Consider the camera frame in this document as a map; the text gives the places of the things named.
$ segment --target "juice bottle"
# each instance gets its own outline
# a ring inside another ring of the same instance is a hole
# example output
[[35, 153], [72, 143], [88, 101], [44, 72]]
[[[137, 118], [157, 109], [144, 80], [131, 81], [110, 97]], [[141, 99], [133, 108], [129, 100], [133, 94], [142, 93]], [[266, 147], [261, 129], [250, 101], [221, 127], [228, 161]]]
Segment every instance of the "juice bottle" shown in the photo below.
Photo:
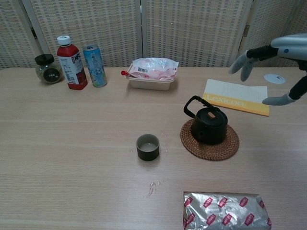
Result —
[[57, 55], [68, 87], [82, 90], [87, 85], [87, 79], [78, 48], [71, 43], [71, 38], [67, 35], [60, 36], [57, 40], [60, 45]]

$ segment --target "silver foil package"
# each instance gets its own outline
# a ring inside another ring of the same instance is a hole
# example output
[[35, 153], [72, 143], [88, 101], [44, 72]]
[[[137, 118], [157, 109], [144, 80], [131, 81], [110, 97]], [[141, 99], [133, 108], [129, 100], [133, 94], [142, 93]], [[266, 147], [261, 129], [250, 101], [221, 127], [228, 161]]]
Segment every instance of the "silver foil package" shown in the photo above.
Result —
[[184, 193], [184, 230], [270, 230], [271, 220], [260, 195]]

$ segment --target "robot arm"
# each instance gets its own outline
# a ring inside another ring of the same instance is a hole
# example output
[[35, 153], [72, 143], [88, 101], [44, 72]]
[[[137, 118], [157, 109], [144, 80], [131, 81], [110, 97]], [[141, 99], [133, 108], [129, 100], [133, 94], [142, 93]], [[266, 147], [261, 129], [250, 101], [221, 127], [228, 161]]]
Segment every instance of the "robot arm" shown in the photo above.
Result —
[[[294, 60], [300, 70], [307, 71], [307, 34], [293, 34], [273, 39], [269, 46], [247, 50], [231, 65], [229, 73], [234, 74], [241, 68], [241, 81], [246, 81], [257, 61], [272, 57]], [[295, 102], [307, 92], [307, 76], [303, 77], [289, 93], [281, 97], [268, 97], [262, 101], [269, 105], [285, 105]]]

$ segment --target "teapot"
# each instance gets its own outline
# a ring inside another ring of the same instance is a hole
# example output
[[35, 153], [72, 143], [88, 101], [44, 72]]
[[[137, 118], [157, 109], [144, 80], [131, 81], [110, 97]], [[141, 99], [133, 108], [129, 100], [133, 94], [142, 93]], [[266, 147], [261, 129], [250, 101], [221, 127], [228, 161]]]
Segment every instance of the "teapot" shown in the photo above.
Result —
[[[196, 115], [188, 109], [188, 105], [197, 100], [206, 106]], [[217, 107], [214, 107], [199, 96], [193, 96], [184, 106], [184, 113], [194, 119], [191, 126], [192, 136], [199, 142], [215, 145], [223, 142], [227, 132], [227, 116]]]

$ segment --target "glass jar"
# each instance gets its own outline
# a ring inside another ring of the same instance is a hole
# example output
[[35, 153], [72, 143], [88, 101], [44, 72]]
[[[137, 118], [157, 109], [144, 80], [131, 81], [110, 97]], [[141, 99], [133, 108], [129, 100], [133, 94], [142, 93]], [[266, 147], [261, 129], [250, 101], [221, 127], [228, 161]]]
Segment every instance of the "glass jar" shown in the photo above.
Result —
[[35, 58], [39, 65], [35, 68], [36, 74], [42, 82], [54, 84], [63, 79], [62, 68], [54, 62], [52, 54], [42, 54]]

